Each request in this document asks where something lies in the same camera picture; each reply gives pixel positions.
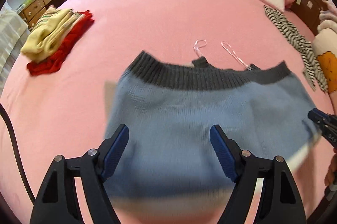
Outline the person right hand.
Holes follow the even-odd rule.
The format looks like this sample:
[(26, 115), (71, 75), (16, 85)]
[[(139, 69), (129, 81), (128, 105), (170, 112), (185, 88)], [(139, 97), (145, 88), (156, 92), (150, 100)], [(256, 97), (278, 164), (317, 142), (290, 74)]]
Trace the person right hand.
[(337, 150), (333, 150), (334, 155), (331, 159), (330, 165), (328, 166), (327, 174), (324, 179), (325, 186), (330, 186), (330, 184), (334, 183), (336, 178), (336, 169), (337, 169)]

